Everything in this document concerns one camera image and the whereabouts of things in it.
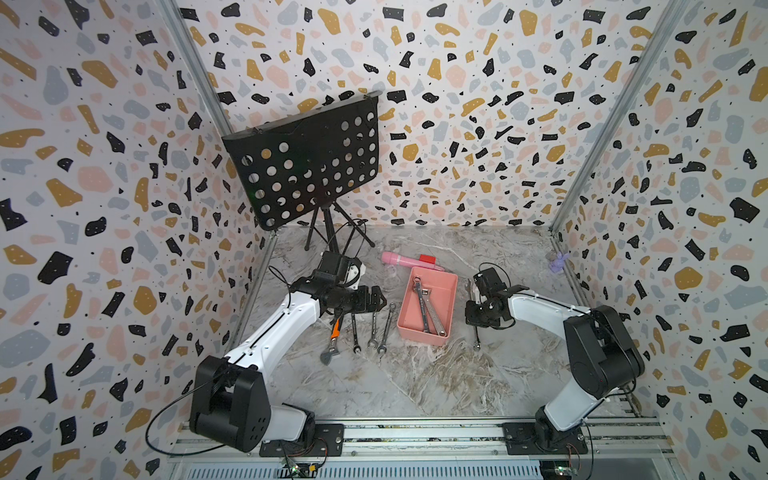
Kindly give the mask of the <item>orange handled adjustable wrench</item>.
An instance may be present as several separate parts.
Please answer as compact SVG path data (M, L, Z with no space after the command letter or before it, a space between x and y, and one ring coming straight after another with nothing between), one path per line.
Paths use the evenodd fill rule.
M323 365L329 365L332 359L339 354L338 339L341 333L344 316L340 315L333 323L332 332L329 338L327 348L320 354L320 361Z

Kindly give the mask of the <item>large silver combination wrench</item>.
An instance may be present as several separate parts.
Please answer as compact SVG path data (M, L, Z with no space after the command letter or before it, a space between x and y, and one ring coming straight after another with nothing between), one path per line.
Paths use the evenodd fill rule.
M480 336L479 336L479 328L477 326L474 326L473 329L474 329L474 338L475 338L473 349L475 351L480 351L480 349L481 349L481 341L480 341Z

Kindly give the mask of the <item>medium silver combination wrench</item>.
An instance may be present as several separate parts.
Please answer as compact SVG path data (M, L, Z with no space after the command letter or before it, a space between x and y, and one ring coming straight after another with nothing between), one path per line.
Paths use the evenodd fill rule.
M392 303L388 308L388 315L387 315L386 323L383 329L382 339L379 342L379 345L377 347L377 352L380 355L384 355L387 352L387 340L391 330L391 325L393 323L393 320L396 317L397 310L398 310L397 303Z

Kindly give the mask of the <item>silver adjustable wrench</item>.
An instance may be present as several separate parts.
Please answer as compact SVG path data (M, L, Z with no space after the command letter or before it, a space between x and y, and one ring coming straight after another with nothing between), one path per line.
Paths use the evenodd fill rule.
M429 318L432 320L432 323L435 327L436 334L441 337L446 337L447 331L445 330L445 327L443 326L443 323L437 314L435 307L431 303L431 291L429 289L423 289L423 298L427 307Z

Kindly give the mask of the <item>silver end wrench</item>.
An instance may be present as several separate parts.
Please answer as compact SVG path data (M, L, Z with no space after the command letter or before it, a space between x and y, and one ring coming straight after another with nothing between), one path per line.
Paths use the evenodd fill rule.
M358 354L361 352L362 348L359 343L356 315L352 313L350 317L351 317L351 329L352 329L352 338L353 338L353 352L355 354Z

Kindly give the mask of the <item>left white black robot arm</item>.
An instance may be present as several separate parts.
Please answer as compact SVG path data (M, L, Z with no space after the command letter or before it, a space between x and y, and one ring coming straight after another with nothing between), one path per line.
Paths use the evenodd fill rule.
M196 371L190 430L248 453L264 441L314 445L315 416L295 406L272 405L266 388L285 353L321 314L374 313L387 305L380 287L301 278L278 309L241 345L223 357L209 356Z

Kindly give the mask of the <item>pink plastic storage box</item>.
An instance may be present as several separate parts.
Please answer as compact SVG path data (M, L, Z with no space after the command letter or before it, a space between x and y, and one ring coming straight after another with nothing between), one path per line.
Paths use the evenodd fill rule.
M459 277L453 273L414 267L406 284L397 321L404 340L442 347L447 344Z

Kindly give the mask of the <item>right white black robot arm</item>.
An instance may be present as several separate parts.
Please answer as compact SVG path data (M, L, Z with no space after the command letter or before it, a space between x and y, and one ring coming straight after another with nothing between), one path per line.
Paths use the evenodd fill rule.
M607 306L574 306L527 288L471 286L466 323L502 330L527 322L565 342L571 379L535 415L542 439L572 432L607 397L645 371L645 363L619 313Z

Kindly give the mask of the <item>small silver combination wrench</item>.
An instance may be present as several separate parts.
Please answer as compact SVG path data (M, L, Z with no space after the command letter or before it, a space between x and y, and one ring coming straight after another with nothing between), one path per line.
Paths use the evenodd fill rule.
M377 349L379 346L379 342L377 340L377 334L378 334L377 317L378 317L378 313L374 311L371 314L370 337L367 342L367 346L372 349Z

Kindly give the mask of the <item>long silver combination wrench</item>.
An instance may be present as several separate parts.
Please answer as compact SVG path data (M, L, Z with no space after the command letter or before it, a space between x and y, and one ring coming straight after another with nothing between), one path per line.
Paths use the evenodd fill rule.
M427 307L423 298L423 288L422 288L422 282L420 277L415 277L413 280L413 291L416 293L419 308L420 308L420 314L422 318L422 326L423 331L425 333L430 333L430 325L429 325L429 315L427 312Z

